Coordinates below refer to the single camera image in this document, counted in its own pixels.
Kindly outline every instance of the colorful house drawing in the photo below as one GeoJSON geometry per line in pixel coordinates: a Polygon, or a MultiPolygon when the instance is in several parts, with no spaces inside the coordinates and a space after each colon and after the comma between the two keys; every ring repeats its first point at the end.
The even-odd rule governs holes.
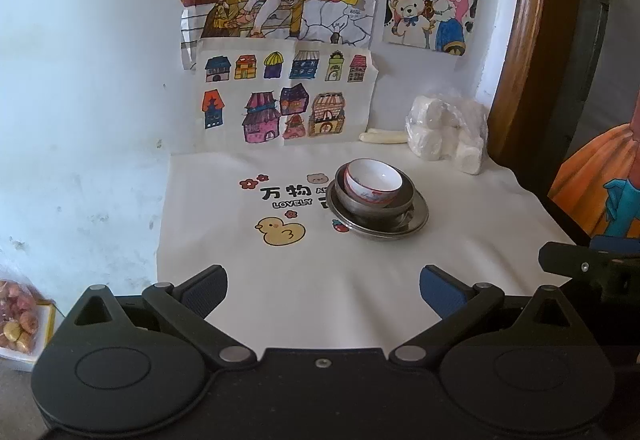
{"type": "Polygon", "coordinates": [[[344,56],[336,50],[329,56],[329,67],[326,69],[325,81],[339,81],[342,77],[342,65],[344,64],[344,56]]]}
{"type": "Polygon", "coordinates": [[[309,117],[309,137],[340,133],[344,126],[344,106],[342,92],[318,94],[309,117]]]}
{"type": "Polygon", "coordinates": [[[313,79],[316,77],[320,52],[318,50],[300,50],[291,67],[289,79],[313,79]]]}
{"type": "Polygon", "coordinates": [[[282,74],[282,63],[284,63],[284,58],[281,53],[272,52],[268,55],[267,59],[264,60],[264,78],[273,79],[280,77],[280,74],[282,74]]]}
{"type": "Polygon", "coordinates": [[[249,144],[265,143],[280,134],[280,113],[276,110],[273,92],[254,92],[246,104],[242,121],[244,140],[249,144]]]}
{"type": "Polygon", "coordinates": [[[236,61],[236,79],[254,79],[255,65],[255,56],[253,54],[240,56],[236,61]]]}
{"type": "Polygon", "coordinates": [[[207,71],[207,83],[227,81],[231,72],[231,63],[229,63],[227,56],[216,56],[207,61],[205,69],[207,71]]]}
{"type": "Polygon", "coordinates": [[[306,135],[305,122],[302,117],[296,113],[287,118],[287,128],[282,134],[282,138],[286,141],[289,139],[298,139],[306,135]]]}
{"type": "Polygon", "coordinates": [[[364,73],[367,71],[367,57],[356,54],[353,56],[349,70],[349,83],[364,81],[364,73]]]}
{"type": "Polygon", "coordinates": [[[222,102],[220,92],[209,90],[204,93],[202,100],[202,111],[204,112],[204,127],[213,128],[222,124],[222,109],[225,104],[222,102]]]}
{"type": "Polygon", "coordinates": [[[306,93],[302,83],[292,88],[283,88],[280,93],[280,112],[282,115],[306,112],[309,104],[309,94],[306,93]]]}

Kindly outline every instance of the white table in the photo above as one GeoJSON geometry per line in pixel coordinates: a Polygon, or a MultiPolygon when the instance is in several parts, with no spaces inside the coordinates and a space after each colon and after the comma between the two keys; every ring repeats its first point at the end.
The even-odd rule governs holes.
{"type": "Polygon", "coordinates": [[[437,322],[421,299],[418,276],[435,264],[468,285],[489,281],[507,294],[530,295],[564,279],[543,273],[539,248],[570,243],[513,173],[488,161],[479,176],[448,161],[424,162],[406,145],[315,144],[257,149],[242,155],[172,157],[158,249],[158,279],[176,285],[211,264],[228,272],[225,301],[207,318],[258,355],[269,346],[356,348],[388,352],[437,322]],[[306,175],[332,176],[343,163],[371,157],[407,173],[430,207],[416,236],[372,242],[333,229],[317,187],[306,175]],[[239,181],[264,174],[253,190],[239,181]],[[275,210],[266,187],[312,186],[313,202],[275,210]],[[304,224],[306,235],[283,247],[264,243],[254,227],[264,217],[304,224]]]}

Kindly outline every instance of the metal bowl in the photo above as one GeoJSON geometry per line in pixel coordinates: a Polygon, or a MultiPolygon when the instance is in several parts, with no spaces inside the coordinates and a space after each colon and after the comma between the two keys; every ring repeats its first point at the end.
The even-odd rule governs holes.
{"type": "Polygon", "coordinates": [[[398,168],[394,168],[402,177],[402,187],[398,195],[389,202],[388,205],[380,207],[378,205],[361,202],[351,198],[344,188],[344,172],[348,164],[343,164],[335,173],[335,192],[340,203],[349,212],[364,219],[391,220],[406,213],[412,205],[415,194],[414,183],[398,168]]]}
{"type": "Polygon", "coordinates": [[[326,190],[326,203],[331,212],[354,233],[369,240],[401,240],[420,231],[429,219],[429,207],[417,190],[411,208],[392,220],[364,219],[348,212],[338,198],[335,180],[326,190]]]}

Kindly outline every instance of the teddy bear drawing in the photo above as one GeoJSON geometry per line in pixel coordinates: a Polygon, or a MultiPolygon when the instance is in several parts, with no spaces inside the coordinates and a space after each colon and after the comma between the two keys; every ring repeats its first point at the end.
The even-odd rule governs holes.
{"type": "Polygon", "coordinates": [[[390,0],[389,5],[398,17],[391,32],[403,45],[426,48],[433,23],[424,16],[425,0],[390,0]]]}

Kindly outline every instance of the wooden door frame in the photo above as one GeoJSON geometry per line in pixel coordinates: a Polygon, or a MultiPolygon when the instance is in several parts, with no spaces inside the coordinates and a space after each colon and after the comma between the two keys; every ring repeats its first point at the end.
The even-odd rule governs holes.
{"type": "Polygon", "coordinates": [[[523,182],[571,51],[579,0],[518,0],[489,114],[488,153],[523,182]]]}

